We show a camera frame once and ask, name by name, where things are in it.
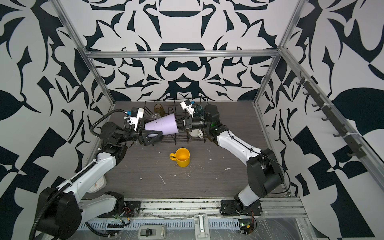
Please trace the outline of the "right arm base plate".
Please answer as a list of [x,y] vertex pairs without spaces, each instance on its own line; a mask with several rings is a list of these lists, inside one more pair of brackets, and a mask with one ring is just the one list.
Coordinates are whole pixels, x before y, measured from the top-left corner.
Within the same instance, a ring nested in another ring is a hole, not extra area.
[[225,217],[261,216],[263,209],[260,201],[244,207],[239,200],[221,200],[220,214]]

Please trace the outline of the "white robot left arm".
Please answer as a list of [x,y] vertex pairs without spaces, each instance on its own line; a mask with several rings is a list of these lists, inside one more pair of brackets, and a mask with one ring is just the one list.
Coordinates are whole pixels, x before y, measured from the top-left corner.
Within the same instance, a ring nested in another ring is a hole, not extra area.
[[66,240],[89,220],[105,214],[120,216],[124,208],[121,194],[106,192],[90,201],[81,200],[98,180],[123,160],[128,150],[126,142],[138,141],[147,146],[166,134],[163,130],[150,130],[147,125],[145,119],[129,127],[105,123],[96,135],[105,143],[96,158],[72,178],[40,193],[29,239],[35,239],[36,233],[42,232],[55,239]]

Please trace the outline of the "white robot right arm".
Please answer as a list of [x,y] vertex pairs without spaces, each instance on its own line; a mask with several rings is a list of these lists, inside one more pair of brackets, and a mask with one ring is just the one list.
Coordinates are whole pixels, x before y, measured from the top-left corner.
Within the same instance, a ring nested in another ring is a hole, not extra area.
[[285,171],[279,164],[274,152],[261,150],[238,138],[222,124],[217,106],[207,104],[198,114],[189,100],[180,103],[188,114],[184,117],[184,126],[188,132],[200,130],[203,136],[226,149],[247,167],[248,185],[235,196],[239,209],[250,207],[256,201],[266,197],[285,181]]

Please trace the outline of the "lavender plastic cup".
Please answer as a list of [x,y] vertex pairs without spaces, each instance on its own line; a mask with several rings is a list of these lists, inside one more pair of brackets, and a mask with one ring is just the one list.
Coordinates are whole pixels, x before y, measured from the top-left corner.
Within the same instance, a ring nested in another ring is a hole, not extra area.
[[175,114],[170,114],[146,123],[145,129],[149,131],[161,131],[163,135],[173,135],[179,132]]

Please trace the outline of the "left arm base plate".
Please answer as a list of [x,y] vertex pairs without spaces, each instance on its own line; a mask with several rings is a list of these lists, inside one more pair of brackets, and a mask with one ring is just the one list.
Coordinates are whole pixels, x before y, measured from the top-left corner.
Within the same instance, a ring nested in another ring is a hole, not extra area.
[[140,214],[141,201],[124,201],[124,205],[121,209],[121,218],[132,218]]

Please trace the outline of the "amber textured glass cup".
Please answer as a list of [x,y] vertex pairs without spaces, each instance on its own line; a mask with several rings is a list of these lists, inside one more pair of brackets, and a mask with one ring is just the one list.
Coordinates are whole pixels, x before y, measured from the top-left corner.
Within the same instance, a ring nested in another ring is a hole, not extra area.
[[164,107],[161,104],[156,104],[154,106],[154,112],[155,112],[155,114],[159,115],[160,117],[164,117],[165,116],[165,110],[164,110]]

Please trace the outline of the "clear glass cup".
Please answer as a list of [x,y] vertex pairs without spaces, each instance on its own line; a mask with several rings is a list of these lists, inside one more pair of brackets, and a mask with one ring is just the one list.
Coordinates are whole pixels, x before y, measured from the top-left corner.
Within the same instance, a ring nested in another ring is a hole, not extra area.
[[161,115],[159,113],[154,113],[152,116],[151,116],[152,119],[160,119],[161,118]]

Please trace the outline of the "green mug white inside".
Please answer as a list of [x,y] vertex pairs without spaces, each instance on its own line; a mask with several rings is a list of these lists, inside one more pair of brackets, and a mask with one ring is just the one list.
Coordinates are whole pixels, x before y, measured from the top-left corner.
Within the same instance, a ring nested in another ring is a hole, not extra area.
[[194,117],[204,118],[204,108],[201,105],[194,105]]

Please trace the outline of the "cream white mug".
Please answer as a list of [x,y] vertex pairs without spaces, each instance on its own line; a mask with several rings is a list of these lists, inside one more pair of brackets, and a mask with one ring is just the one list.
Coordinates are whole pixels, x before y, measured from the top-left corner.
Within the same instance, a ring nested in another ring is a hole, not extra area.
[[202,130],[192,130],[189,132],[189,135],[193,138],[203,138],[204,137]]

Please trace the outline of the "black mug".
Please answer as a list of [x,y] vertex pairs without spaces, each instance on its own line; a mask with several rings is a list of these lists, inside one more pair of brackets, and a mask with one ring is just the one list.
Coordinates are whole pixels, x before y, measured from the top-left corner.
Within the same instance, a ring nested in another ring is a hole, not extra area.
[[153,140],[154,143],[159,143],[164,139],[163,135],[156,135],[155,137],[152,137],[151,140]]

